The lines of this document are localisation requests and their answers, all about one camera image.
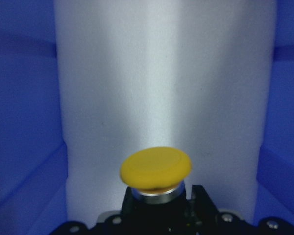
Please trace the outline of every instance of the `blue wall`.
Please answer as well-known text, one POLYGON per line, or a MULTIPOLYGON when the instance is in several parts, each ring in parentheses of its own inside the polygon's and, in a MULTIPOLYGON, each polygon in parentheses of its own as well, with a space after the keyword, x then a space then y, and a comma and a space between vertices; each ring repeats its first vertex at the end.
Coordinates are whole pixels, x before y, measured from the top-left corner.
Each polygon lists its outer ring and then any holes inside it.
POLYGON ((294 224, 294 0, 278 1, 275 46, 254 221, 277 216, 294 224))
POLYGON ((0 1, 0 235, 66 220, 53 1, 0 1))

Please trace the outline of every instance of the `white foam sheet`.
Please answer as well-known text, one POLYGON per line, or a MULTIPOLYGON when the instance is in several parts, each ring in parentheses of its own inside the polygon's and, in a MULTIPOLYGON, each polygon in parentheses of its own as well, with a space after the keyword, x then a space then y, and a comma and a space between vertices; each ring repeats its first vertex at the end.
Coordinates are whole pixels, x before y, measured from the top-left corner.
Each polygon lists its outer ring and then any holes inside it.
POLYGON ((273 0, 55 0, 68 219, 119 210, 121 163, 188 153, 220 208, 252 221, 274 39, 273 0))

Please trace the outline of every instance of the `blue bin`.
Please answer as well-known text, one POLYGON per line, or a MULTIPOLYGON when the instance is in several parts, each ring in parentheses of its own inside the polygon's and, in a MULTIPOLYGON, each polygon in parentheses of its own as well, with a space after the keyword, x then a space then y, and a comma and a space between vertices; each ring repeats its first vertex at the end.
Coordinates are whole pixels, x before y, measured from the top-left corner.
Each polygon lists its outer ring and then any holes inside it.
MULTIPOLYGON (((294 224, 294 0, 278 0, 275 46, 255 224, 294 224)), ((67 219, 58 86, 53 1, 0 1, 0 235, 67 219)))

